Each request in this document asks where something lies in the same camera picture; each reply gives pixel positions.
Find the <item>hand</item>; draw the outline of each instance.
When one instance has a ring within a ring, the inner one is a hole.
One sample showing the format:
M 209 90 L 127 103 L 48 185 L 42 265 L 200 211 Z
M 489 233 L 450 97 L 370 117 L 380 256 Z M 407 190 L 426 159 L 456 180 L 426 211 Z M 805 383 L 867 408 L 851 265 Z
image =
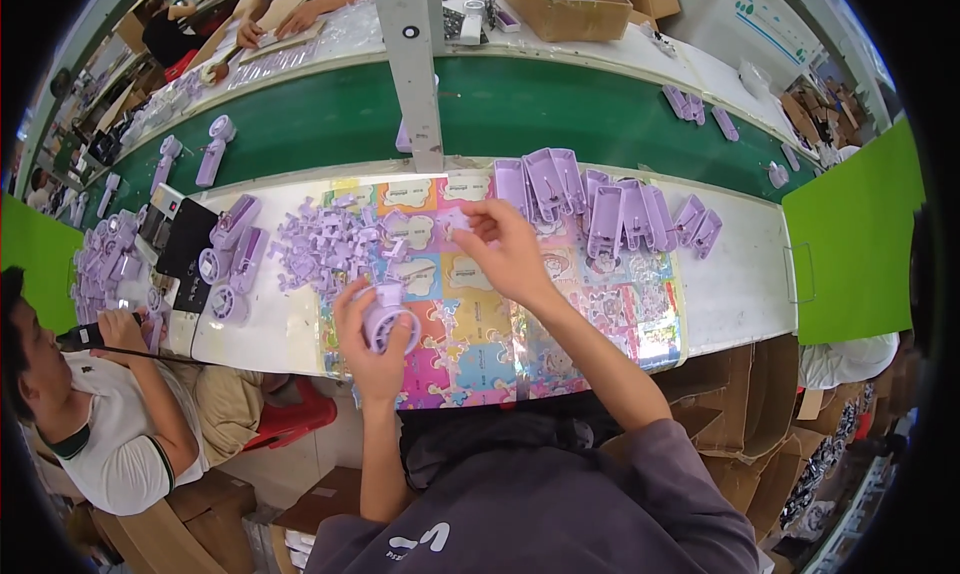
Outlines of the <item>hand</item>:
M 340 354 L 360 391 L 361 407 L 389 407 L 392 411 L 403 388 L 403 353 L 412 334 L 413 321 L 409 314 L 401 315 L 390 331 L 383 355 L 370 351 L 363 336 L 363 310 L 374 302 L 377 293 L 367 291 L 354 300 L 366 285 L 367 280 L 359 278 L 343 289 L 333 302 L 333 323 L 340 341 Z
M 260 42 L 260 37 L 266 34 L 263 28 L 260 28 L 255 22 L 244 18 L 237 29 L 237 47 L 244 49 L 256 49 Z
M 560 296 L 544 267 L 533 226 L 507 201 L 491 198 L 461 207 L 473 232 L 454 230 L 453 242 L 470 255 L 500 294 L 527 309 Z
M 103 337 L 103 346 L 126 349 L 127 351 L 139 351 L 147 353 L 147 343 L 143 340 L 143 332 L 134 315 L 124 309 L 113 309 L 102 312 L 97 316 L 97 325 L 100 326 L 100 336 Z M 115 353 L 104 351 L 102 349 L 92 349 L 90 355 L 93 357 L 104 357 L 115 364 L 130 366 L 131 360 L 144 359 L 136 355 L 127 355 L 125 353 Z
M 299 4 L 276 27 L 276 39 L 282 40 L 285 36 L 299 34 L 313 26 L 317 18 L 325 13 L 337 9 L 329 0 L 312 0 Z

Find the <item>red chair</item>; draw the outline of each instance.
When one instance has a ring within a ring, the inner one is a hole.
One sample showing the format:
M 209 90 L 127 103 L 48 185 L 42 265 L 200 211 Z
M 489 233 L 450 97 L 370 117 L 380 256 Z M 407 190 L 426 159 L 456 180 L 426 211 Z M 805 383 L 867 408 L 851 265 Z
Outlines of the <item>red chair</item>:
M 190 62 L 193 60 L 195 56 L 197 56 L 198 52 L 199 51 L 197 51 L 196 49 L 191 49 L 189 52 L 186 53 L 186 55 L 183 56 L 183 59 L 181 59 L 177 63 L 174 63 L 174 65 L 170 66 L 169 68 L 163 71 L 163 77 L 167 79 L 168 84 L 170 82 L 173 82 L 180 76 L 184 75 L 184 72 L 186 72 L 186 67 L 190 65 Z
M 264 405 L 257 435 L 246 444 L 244 451 L 288 445 L 337 418 L 337 404 L 330 397 L 319 394 L 307 376 L 294 376 L 294 384 L 303 402 L 287 407 Z

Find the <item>white workbench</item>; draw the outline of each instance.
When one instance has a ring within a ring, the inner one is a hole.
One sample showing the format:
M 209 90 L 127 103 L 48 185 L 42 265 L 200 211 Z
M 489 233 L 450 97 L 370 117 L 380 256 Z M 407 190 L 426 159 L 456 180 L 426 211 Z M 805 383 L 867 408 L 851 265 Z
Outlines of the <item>white workbench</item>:
M 447 0 L 444 6 L 460 10 L 464 1 Z M 505 10 L 516 16 L 509 5 L 502 0 L 498 1 Z M 373 0 L 345 7 L 327 17 L 327 23 L 318 39 L 309 43 L 311 46 L 315 44 L 315 51 L 309 51 L 309 55 L 295 67 L 274 67 L 270 73 L 258 75 L 256 80 L 238 85 L 235 76 L 240 55 L 234 57 L 230 62 L 231 74 L 226 81 L 212 88 L 204 88 L 201 96 L 182 114 L 174 116 L 157 128 L 145 131 L 129 149 L 124 149 L 120 159 L 156 136 L 167 133 L 184 120 L 247 93 L 303 76 L 387 60 Z M 234 36 L 235 32 L 227 35 L 227 40 L 213 60 L 222 59 L 230 51 Z M 789 143 L 795 150 L 811 159 L 818 158 L 815 152 L 801 146 L 778 99 L 772 95 L 763 100 L 754 98 L 740 83 L 736 70 L 680 41 L 671 40 L 677 48 L 678 56 L 670 58 L 642 34 L 640 27 L 633 24 L 627 27 L 622 40 L 606 43 L 546 43 L 527 27 L 515 34 L 493 30 L 488 38 L 489 43 L 486 45 L 448 45 L 446 52 L 448 55 L 458 56 L 509 56 L 556 61 L 630 76 L 654 84 L 674 84 L 685 92 L 692 92 L 709 102 L 724 106 L 730 113 Z
M 485 168 L 491 160 L 472 161 L 475 167 Z M 651 172 L 580 166 L 599 168 L 611 175 L 653 178 L 663 189 L 671 212 L 695 193 L 723 220 L 723 231 L 706 260 L 696 259 L 692 249 L 681 247 L 677 251 L 689 356 L 796 330 L 797 310 L 789 302 L 793 274 L 786 270 L 784 260 L 786 221 L 778 205 Z M 263 208 L 253 225 L 273 235 L 284 214 L 294 212 L 305 196 L 319 199 L 331 185 L 350 188 L 360 181 L 382 181 L 384 175 L 395 180 L 398 173 L 409 172 L 410 168 L 402 161 L 385 161 L 310 170 L 223 187 L 193 198 L 219 212 L 241 194 L 257 196 Z M 412 172 L 407 175 L 411 179 L 423 177 Z M 222 325 L 210 316 L 200 316 L 195 334 L 191 328 L 192 357 L 268 372 L 321 373 L 324 361 L 317 295 L 309 288 L 281 292 L 277 275 L 282 271 L 273 260 L 260 266 L 248 294 L 250 318 L 246 326 Z

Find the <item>floor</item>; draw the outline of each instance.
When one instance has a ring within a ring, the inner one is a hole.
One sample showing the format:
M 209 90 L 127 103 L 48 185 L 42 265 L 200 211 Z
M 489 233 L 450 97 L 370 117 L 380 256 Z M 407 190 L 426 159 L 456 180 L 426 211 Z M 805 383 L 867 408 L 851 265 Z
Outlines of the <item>floor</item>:
M 337 418 L 332 424 L 285 447 L 241 453 L 218 466 L 253 484 L 260 505 L 289 508 L 334 465 L 360 467 L 363 423 L 350 386 L 319 377 L 311 382 L 319 392 L 336 401 Z

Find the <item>colorful sticker sheet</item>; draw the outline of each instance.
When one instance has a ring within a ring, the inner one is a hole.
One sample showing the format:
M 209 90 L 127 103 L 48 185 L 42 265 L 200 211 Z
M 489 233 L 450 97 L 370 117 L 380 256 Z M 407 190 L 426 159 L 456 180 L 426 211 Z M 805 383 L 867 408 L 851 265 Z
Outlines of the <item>colorful sticker sheet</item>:
M 378 217 L 394 208 L 409 220 L 392 234 L 408 239 L 410 261 L 400 267 L 405 304 L 419 318 L 421 336 L 406 357 L 398 409 L 508 403 L 590 388 L 572 360 L 522 306 L 501 296 L 473 259 L 440 230 L 437 217 L 466 201 L 497 195 L 487 175 L 384 182 L 339 188 L 359 209 Z M 672 367 L 686 356 L 683 298 L 671 254 L 621 250 L 618 259 L 587 257 L 579 218 L 538 224 L 547 272 L 570 304 L 647 371 Z M 386 268 L 379 264 L 379 271 Z M 330 305 L 319 306 L 323 361 L 348 377 L 336 351 Z

